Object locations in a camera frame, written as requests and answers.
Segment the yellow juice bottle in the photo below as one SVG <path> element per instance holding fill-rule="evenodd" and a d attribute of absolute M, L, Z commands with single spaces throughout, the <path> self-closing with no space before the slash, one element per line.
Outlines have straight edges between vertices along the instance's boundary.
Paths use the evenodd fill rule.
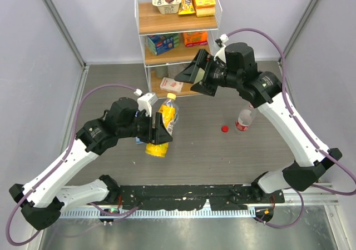
<path fill-rule="evenodd" d="M 169 135 L 172 135 L 174 124 L 177 122 L 179 116 L 179 108 L 175 100 L 176 95 L 173 93 L 168 93 L 167 99 L 163 102 L 159 109 L 159 112 L 162 114 L 163 124 Z M 146 154 L 164 158 L 166 156 L 168 148 L 169 142 L 158 145 L 148 144 L 146 146 Z"/>

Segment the red bottle cap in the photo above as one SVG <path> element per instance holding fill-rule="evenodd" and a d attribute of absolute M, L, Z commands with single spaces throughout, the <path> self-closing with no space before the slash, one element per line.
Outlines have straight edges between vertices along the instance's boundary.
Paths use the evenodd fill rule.
<path fill-rule="evenodd" d="M 222 126 L 221 131 L 224 133 L 228 132 L 229 131 L 228 126 Z"/>

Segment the clear red-label water bottle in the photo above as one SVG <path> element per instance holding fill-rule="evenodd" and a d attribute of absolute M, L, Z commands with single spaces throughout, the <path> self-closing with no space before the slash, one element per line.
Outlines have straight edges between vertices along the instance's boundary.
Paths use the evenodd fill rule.
<path fill-rule="evenodd" d="M 251 103 L 248 103 L 238 114 L 235 121 L 236 130 L 239 132 L 247 131 L 255 119 L 256 113 L 256 108 L 254 108 Z"/>

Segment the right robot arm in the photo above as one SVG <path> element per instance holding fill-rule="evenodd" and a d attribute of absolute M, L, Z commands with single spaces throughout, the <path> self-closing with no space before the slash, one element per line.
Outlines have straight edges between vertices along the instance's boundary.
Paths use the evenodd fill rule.
<path fill-rule="evenodd" d="M 340 160 L 338 148 L 329 148 L 323 142 L 314 146 L 298 126 L 283 100 L 281 81 L 271 72 L 261 72 L 255 61 L 254 50 L 246 43 L 232 43 L 223 47 L 220 54 L 212 56 L 199 50 L 192 62 L 176 77 L 178 82 L 190 83 L 191 90 L 214 96 L 218 87 L 237 90 L 276 128 L 294 155 L 294 162 L 284 169 L 266 172 L 253 183 L 251 196 L 259 203 L 284 188 L 304 191 L 331 167 L 326 155 Z"/>

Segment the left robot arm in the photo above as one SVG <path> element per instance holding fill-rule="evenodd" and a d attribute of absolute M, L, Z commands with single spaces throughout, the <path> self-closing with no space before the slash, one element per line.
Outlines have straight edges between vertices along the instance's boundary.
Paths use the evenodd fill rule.
<path fill-rule="evenodd" d="M 135 138 L 147 144 L 172 141 L 175 113 L 161 108 L 153 116 L 151 99 L 120 98 L 100 118 L 88 121 L 69 146 L 39 176 L 26 184 L 14 184 L 9 193 L 19 203 L 25 220 L 41 231 L 53 225 L 62 213 L 91 202 L 114 204 L 120 195 L 117 182 L 108 175 L 70 191 L 63 188 L 82 168 L 119 139 Z"/>

